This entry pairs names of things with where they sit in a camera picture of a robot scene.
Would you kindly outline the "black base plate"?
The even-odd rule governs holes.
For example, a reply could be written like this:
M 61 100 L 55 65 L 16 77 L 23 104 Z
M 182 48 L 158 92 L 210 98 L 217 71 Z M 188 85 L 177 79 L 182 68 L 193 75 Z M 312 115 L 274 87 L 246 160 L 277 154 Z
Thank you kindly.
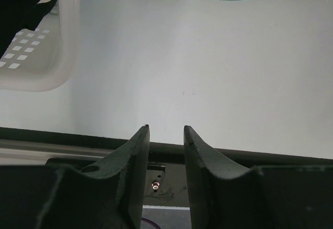
M 87 135 L 1 128 L 1 140 L 76 146 L 114 151 L 126 143 L 124 139 Z M 268 154 L 241 150 L 219 149 L 223 155 L 250 168 L 260 165 L 315 165 L 332 164 L 331 159 Z M 45 164 L 66 164 L 80 170 L 94 163 L 93 160 L 50 158 Z M 144 204 L 151 206 L 187 207 L 188 191 L 185 171 L 184 147 L 182 145 L 149 144 L 147 182 L 158 181 L 154 191 L 146 187 Z

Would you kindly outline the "aluminium front rail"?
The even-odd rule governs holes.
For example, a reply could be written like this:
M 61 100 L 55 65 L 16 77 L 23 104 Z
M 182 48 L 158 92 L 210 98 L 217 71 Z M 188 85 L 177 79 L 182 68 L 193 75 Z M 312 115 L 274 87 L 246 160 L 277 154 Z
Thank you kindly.
M 96 161 L 111 150 L 1 140 L 1 165 L 42 165 L 50 158 Z

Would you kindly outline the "white plastic basket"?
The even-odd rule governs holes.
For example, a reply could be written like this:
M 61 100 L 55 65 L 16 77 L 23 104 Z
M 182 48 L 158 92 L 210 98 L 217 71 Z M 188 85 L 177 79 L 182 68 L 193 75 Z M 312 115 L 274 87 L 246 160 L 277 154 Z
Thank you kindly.
M 58 0 L 34 31 L 19 31 L 1 58 L 1 89 L 53 90 L 64 84 L 78 61 L 80 0 Z

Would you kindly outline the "black t shirt in basket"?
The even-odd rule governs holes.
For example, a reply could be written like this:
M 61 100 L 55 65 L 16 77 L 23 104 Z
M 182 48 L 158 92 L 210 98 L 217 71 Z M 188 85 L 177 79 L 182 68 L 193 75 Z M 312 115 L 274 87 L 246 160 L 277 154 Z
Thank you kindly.
M 38 4 L 40 0 L 1 0 L 1 55 L 17 32 L 34 31 L 42 19 L 51 12 L 58 0 Z

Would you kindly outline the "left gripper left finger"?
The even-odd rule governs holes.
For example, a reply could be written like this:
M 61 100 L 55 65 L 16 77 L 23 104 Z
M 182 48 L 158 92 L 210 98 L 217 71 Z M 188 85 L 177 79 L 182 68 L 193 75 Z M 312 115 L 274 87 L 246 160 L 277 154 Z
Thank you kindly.
M 2 166 L 1 228 L 139 228 L 149 127 L 109 155 L 70 166 Z

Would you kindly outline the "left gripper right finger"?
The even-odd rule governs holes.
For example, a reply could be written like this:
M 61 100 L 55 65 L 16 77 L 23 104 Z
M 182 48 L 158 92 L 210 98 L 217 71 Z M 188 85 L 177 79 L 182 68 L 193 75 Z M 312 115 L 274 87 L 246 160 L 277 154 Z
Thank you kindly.
M 190 126 L 184 157 L 192 228 L 332 228 L 331 160 L 248 168 Z

